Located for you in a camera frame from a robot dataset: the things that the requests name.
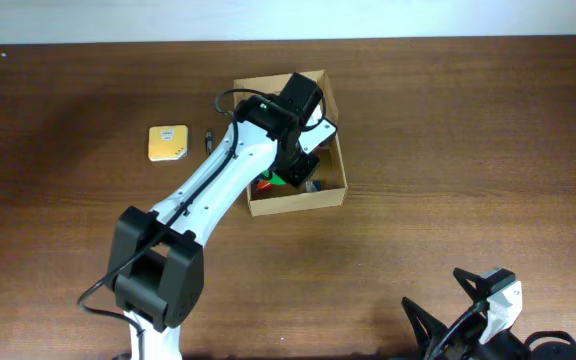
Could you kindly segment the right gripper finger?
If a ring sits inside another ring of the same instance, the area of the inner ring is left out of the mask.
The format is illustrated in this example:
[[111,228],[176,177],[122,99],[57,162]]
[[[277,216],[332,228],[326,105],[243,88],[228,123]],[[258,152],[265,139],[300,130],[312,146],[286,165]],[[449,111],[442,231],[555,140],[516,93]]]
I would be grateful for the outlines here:
[[453,276],[474,303],[488,297],[488,283],[482,276],[460,268],[453,270]]
[[403,297],[401,304],[415,334],[419,357],[424,358],[444,337],[448,328],[409,298]]

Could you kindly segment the orange black stapler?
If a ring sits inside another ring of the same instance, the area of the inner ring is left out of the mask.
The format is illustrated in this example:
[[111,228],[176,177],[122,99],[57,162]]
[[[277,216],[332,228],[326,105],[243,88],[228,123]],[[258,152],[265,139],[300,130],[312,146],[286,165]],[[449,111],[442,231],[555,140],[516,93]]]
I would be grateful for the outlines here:
[[260,180],[256,183],[255,188],[257,192],[265,192],[271,190],[273,184],[267,180]]

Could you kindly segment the blue white staples box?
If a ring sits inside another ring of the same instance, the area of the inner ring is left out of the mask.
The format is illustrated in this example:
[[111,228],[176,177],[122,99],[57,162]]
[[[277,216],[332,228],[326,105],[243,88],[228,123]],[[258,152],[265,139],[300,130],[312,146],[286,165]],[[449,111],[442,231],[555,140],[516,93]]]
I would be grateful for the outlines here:
[[320,181],[312,180],[305,182],[305,191],[307,193],[316,193],[322,190],[322,184]]

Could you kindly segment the brown cardboard box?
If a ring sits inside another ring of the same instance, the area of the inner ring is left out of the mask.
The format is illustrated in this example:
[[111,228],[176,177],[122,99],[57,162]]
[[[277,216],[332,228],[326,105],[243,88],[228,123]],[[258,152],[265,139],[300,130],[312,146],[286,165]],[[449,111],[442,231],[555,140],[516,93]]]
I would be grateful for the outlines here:
[[[302,72],[302,75],[315,81],[323,90],[326,100],[326,118],[334,125],[339,120],[339,111],[326,70]],[[278,94],[288,82],[291,74],[236,79],[234,88],[250,88],[266,93]],[[257,191],[252,183],[246,188],[246,197],[252,216],[271,215],[343,204],[348,183],[338,135],[325,146],[319,146],[314,153],[320,158],[320,165],[309,179],[319,182],[321,189],[307,192],[306,186],[294,188],[290,185],[273,185],[265,191]]]

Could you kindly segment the yellow sticky note pad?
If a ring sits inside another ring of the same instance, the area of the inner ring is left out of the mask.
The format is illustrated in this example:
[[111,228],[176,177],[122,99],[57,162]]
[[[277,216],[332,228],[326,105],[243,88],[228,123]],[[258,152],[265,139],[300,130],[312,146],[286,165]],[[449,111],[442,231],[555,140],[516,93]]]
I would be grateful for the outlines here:
[[174,161],[188,151],[186,125],[154,126],[148,132],[148,159],[152,162]]

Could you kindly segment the green tape roll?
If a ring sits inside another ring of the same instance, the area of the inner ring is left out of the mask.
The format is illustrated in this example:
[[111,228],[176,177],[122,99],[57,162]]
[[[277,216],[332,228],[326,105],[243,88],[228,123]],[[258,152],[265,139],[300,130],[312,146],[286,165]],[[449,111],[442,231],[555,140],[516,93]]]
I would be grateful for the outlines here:
[[272,185],[283,186],[286,182],[271,170],[266,170],[259,175],[259,178]]

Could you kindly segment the black pen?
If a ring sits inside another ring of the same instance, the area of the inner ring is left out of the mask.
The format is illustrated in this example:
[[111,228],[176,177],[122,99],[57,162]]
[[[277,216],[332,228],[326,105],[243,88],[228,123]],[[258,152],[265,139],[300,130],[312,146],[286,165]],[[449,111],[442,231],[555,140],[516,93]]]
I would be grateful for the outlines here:
[[211,155],[213,152],[213,133],[211,130],[206,132],[204,143],[207,155]]

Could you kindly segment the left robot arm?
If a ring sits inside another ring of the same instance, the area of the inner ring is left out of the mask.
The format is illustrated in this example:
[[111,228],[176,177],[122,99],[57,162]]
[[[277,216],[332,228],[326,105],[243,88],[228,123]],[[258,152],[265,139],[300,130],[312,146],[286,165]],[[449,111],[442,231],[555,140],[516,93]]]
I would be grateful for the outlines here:
[[130,326],[132,359],[178,359],[181,325],[204,286],[204,247],[227,210],[269,173],[294,187],[314,173],[316,146],[334,137],[322,91],[254,91],[227,112],[223,140],[174,193],[144,212],[119,217],[101,279],[115,318]]

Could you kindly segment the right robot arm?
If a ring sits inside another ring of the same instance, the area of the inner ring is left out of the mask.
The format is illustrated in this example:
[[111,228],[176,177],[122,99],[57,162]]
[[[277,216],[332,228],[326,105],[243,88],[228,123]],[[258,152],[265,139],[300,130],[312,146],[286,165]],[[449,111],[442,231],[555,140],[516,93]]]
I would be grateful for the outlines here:
[[576,360],[576,341],[564,331],[538,331],[524,341],[512,333],[523,310],[522,283],[497,267],[482,275],[456,268],[453,276],[472,305],[447,326],[404,297],[422,360]]

